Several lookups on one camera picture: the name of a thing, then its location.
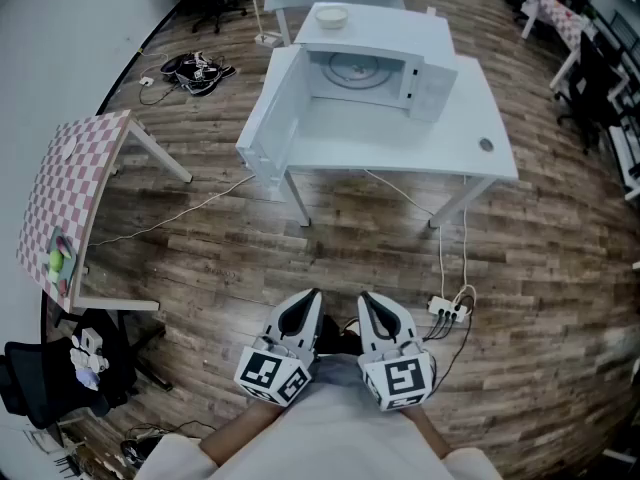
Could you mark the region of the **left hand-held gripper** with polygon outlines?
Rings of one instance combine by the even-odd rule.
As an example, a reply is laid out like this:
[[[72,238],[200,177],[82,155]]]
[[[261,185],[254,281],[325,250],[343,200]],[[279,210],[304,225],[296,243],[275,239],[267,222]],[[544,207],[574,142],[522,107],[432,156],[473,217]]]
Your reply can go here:
[[[259,336],[245,346],[234,381],[250,396],[287,408],[311,381],[315,341],[322,327],[318,288],[298,292],[277,305]]]

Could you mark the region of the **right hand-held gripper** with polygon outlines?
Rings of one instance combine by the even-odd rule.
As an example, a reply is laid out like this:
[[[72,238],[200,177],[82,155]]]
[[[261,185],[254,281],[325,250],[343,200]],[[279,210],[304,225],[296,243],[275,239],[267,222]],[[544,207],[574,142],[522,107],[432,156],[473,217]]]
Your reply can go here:
[[[389,297],[363,291],[357,299],[363,381],[381,411],[421,405],[435,386],[436,362],[410,312]]]

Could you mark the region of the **white microwave door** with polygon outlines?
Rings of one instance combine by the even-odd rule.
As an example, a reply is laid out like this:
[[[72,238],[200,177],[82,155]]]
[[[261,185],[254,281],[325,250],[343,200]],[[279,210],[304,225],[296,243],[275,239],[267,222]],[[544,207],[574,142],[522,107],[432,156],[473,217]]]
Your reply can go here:
[[[272,51],[262,91],[236,142],[258,180],[290,204],[300,203],[289,154],[311,104],[309,55],[300,45]]]

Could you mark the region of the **person's left forearm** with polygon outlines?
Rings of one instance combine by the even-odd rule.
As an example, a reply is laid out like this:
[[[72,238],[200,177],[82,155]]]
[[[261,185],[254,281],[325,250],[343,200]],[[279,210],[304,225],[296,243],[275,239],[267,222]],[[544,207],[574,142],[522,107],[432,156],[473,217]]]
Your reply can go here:
[[[278,405],[255,401],[235,419],[204,438],[199,447],[217,466],[222,466],[283,412]]]

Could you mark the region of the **person's right forearm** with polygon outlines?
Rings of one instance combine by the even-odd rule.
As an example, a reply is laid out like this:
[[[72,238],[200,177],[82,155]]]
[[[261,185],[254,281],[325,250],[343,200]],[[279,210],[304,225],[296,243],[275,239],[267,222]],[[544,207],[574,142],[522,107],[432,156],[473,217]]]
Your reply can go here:
[[[444,459],[453,451],[451,446],[437,431],[421,406],[416,405],[402,409],[401,413],[416,426],[439,459]]]

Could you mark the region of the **glass microwave turntable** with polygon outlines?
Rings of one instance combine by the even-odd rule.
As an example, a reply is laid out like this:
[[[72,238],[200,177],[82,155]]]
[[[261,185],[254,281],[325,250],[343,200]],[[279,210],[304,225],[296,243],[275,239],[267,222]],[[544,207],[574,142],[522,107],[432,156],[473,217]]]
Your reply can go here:
[[[321,72],[328,81],[351,90],[383,85],[402,68],[403,63],[399,60],[341,52],[331,53],[321,63]]]

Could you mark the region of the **white power strip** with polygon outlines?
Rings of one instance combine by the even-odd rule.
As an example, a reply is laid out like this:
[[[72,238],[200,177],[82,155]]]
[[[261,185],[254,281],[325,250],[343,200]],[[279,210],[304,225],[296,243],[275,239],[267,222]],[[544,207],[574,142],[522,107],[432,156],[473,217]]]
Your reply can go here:
[[[427,310],[430,314],[440,319],[455,323],[462,323],[470,314],[467,306],[461,303],[453,304],[452,301],[436,295],[429,301]]]

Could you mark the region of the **white table with grommet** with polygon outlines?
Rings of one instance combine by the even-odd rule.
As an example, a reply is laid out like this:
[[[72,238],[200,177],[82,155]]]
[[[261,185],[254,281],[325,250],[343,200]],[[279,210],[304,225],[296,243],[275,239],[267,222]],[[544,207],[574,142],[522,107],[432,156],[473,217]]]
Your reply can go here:
[[[438,228],[493,182],[515,181],[511,143],[479,61],[457,59],[458,76],[435,123],[401,110],[314,99],[289,154],[290,169],[374,170],[460,175],[468,181],[429,220]],[[479,146],[486,137],[492,152]]]

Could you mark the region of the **black floor gear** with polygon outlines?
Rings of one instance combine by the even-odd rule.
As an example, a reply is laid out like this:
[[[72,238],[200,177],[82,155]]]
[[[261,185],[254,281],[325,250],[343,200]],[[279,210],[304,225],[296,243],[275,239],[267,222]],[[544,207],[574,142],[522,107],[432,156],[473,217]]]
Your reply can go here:
[[[125,432],[124,439],[120,443],[121,452],[132,467],[140,469],[160,440],[168,433],[168,429],[156,424],[135,425]]]

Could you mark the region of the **white gadget cluster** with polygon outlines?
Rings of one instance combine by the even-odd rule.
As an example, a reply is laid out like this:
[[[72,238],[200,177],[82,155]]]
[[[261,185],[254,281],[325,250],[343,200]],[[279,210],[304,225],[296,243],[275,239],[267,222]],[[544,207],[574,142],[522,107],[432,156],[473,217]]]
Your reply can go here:
[[[110,363],[103,353],[103,339],[93,328],[83,328],[71,337],[69,351],[76,379],[92,391],[100,385],[100,374],[109,369]]]

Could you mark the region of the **black office chair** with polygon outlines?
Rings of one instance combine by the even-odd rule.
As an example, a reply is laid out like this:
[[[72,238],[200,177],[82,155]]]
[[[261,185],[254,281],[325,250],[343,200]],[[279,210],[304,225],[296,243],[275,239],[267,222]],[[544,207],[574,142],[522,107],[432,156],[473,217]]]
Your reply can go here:
[[[0,355],[0,398],[9,413],[25,416],[34,427],[46,429],[77,409],[88,408],[102,417],[125,404],[137,393],[138,374],[164,391],[173,388],[139,358],[139,351],[152,339],[166,335],[164,327],[131,344],[122,312],[112,319],[103,309],[89,309],[81,316],[66,318],[78,331],[93,329],[103,339],[102,352],[109,367],[98,374],[97,388],[92,390],[77,379],[71,338],[41,344],[8,342]]]

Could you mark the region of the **black equipment heap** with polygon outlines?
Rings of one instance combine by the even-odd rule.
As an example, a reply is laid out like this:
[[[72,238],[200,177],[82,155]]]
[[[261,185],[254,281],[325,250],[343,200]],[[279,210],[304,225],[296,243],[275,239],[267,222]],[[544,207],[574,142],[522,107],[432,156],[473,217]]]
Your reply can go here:
[[[216,63],[201,52],[190,52],[166,61],[160,67],[160,73],[192,96],[204,97],[212,93],[222,80],[234,76],[236,69]]]

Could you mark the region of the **white pole stand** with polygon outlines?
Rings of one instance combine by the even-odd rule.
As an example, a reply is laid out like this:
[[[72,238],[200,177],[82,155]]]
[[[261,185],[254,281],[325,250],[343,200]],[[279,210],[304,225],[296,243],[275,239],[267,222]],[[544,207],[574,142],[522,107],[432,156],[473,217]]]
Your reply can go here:
[[[258,0],[252,0],[252,4],[258,26],[258,34],[255,37],[256,44],[270,49],[279,47],[283,43],[282,35],[278,32],[269,32],[264,30]]]

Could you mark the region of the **white bowl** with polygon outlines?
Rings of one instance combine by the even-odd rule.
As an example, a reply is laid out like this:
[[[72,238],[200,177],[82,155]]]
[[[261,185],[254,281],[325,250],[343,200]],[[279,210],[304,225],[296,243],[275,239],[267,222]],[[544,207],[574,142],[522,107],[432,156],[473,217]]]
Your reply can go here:
[[[324,30],[342,29],[348,22],[348,9],[340,5],[322,5],[314,11],[318,26]]]

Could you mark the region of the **checkered cloth table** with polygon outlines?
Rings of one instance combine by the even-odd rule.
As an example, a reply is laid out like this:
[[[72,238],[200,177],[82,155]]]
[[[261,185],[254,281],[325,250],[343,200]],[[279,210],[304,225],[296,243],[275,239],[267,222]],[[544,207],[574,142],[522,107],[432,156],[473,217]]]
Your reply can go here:
[[[579,15],[557,0],[525,0],[521,12],[527,17],[521,38],[526,40],[537,23],[550,25],[559,35],[570,52],[553,79],[549,88],[555,90],[580,57],[582,34],[593,39],[597,29],[586,16]]]

